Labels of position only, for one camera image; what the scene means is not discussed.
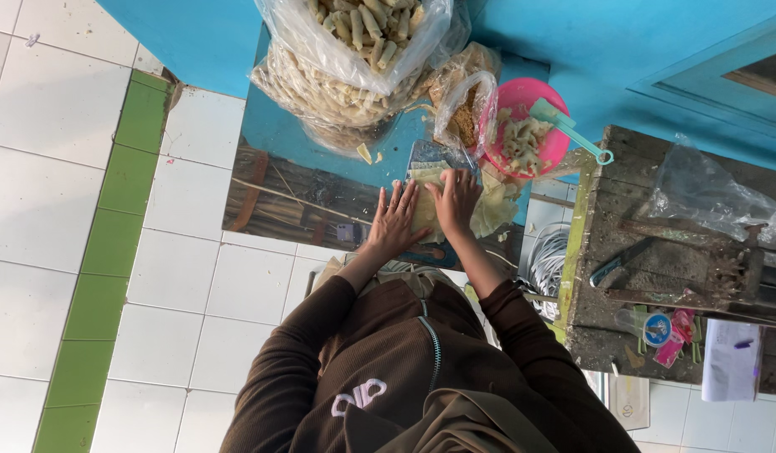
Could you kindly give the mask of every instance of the plastic cup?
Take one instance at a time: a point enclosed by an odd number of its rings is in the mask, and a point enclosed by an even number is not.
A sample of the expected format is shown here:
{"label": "plastic cup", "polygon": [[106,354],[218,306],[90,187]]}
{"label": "plastic cup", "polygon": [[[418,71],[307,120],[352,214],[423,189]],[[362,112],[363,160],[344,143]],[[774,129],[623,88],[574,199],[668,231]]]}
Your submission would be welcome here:
{"label": "plastic cup", "polygon": [[661,312],[620,309],[614,314],[614,323],[653,347],[667,343],[673,330],[670,318]]}

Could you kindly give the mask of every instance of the paper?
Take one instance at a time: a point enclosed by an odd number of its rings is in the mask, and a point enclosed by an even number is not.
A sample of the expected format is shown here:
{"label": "paper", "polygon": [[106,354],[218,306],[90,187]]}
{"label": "paper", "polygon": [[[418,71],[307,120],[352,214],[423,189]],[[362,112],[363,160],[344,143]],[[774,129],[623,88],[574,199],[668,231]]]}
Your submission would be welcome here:
{"label": "paper", "polygon": [[[752,340],[748,347],[735,345]],[[759,383],[760,327],[709,319],[703,358],[701,399],[704,401],[754,401]]]}

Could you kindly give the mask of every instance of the plastic bag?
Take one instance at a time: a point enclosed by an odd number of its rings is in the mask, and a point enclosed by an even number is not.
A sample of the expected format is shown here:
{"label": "plastic bag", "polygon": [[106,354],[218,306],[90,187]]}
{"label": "plastic bag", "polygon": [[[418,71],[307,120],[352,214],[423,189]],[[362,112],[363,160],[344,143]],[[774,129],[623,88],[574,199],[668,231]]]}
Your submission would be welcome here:
{"label": "plastic bag", "polygon": [[479,71],[489,71],[500,80],[501,70],[500,52],[473,41],[461,53],[453,55],[443,66],[427,76],[416,88],[414,97],[427,92],[433,106],[439,108],[443,97],[466,77]]}
{"label": "plastic bag", "polygon": [[282,109],[303,121],[321,127],[363,128],[412,103],[413,88],[422,73],[423,68],[416,68],[393,93],[384,96],[336,80],[271,41],[268,56],[253,69],[250,79]]}
{"label": "plastic bag", "polygon": [[362,128],[351,128],[337,124],[319,124],[304,120],[300,122],[301,128],[310,140],[342,156],[361,159],[360,153],[357,152],[357,147],[365,143],[366,147],[372,148],[374,144],[391,132],[393,121],[396,118],[395,115],[390,116],[371,126],[364,126]]}
{"label": "plastic bag", "polygon": [[657,172],[649,217],[690,219],[742,242],[744,227],[768,223],[758,239],[776,242],[776,201],[738,184],[684,134],[676,134]]}
{"label": "plastic bag", "polygon": [[496,100],[493,74],[479,71],[466,77],[443,98],[433,138],[444,146],[468,151],[472,161],[480,159],[496,130]]}
{"label": "plastic bag", "polygon": [[318,23],[307,0],[254,0],[254,3],[273,41],[292,51],[295,57],[338,81],[385,96],[423,67],[449,30],[453,12],[453,0],[424,0],[423,18],[407,48],[384,73],[376,73],[356,51]]}

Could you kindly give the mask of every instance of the white cable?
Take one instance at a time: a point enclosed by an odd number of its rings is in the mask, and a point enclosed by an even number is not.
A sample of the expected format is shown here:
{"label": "white cable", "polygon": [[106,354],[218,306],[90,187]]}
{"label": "white cable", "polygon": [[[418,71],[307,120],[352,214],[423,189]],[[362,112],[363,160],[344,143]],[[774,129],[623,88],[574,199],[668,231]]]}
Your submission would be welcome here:
{"label": "white cable", "polygon": [[[569,223],[556,221],[544,226],[536,234],[534,247],[528,256],[528,268],[525,278],[536,287],[536,291],[544,296],[558,296],[561,285],[561,273],[564,270],[566,244],[570,238]],[[558,227],[558,230],[542,235],[548,228]],[[556,305],[544,302],[545,315],[554,318]]]}

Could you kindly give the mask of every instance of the wooden table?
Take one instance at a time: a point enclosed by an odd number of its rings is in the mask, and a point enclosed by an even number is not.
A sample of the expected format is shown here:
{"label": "wooden table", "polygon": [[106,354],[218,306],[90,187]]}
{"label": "wooden table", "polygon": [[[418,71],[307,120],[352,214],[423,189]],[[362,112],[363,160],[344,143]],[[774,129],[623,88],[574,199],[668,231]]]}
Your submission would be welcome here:
{"label": "wooden table", "polygon": [[[614,361],[624,375],[700,384],[703,364],[694,364],[689,354],[665,368],[653,360],[655,349],[648,347],[644,365],[634,367],[624,347],[636,351],[637,340],[614,323],[614,313],[631,308],[631,304],[609,299],[603,287],[663,293],[681,293],[684,288],[700,291],[708,256],[675,242],[656,241],[625,270],[608,276],[601,288],[589,284],[589,276],[601,264],[644,238],[619,231],[616,226],[622,219],[662,221],[666,226],[691,232],[709,232],[692,221],[647,218],[656,170],[670,145],[649,135],[608,126],[600,148],[613,151],[615,161],[602,166],[586,155],[574,161],[572,170],[580,170],[580,183],[559,293],[559,315],[554,324],[566,331],[565,345],[584,369],[611,372]],[[708,156],[720,162],[739,183],[776,200],[775,171]],[[768,329],[764,345],[760,391],[776,394],[775,328]]]}

